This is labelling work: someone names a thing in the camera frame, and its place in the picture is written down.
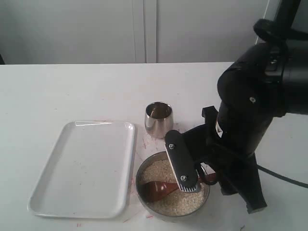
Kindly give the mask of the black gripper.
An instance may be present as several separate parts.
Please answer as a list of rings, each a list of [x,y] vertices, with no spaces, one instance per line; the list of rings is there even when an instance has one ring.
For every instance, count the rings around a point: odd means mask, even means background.
[[[218,111],[204,107],[205,123],[184,133],[170,130],[165,147],[179,190],[198,192],[198,175],[194,167],[204,162],[216,172],[223,195],[238,193],[246,202],[248,214],[267,207],[259,178],[255,152],[237,150],[222,141],[216,131]]]

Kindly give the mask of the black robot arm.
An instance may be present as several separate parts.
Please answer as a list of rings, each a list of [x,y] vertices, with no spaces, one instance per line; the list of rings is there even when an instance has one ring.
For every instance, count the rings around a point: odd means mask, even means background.
[[[282,0],[274,20],[253,29],[262,42],[248,49],[219,77],[219,109],[202,109],[205,120],[184,133],[169,131],[165,147],[178,189],[195,193],[218,183],[224,195],[239,194],[248,213],[263,210],[259,171],[306,188],[257,164],[255,151],[273,118],[308,112],[308,54],[290,51],[288,40],[306,41],[292,29],[298,0]]]

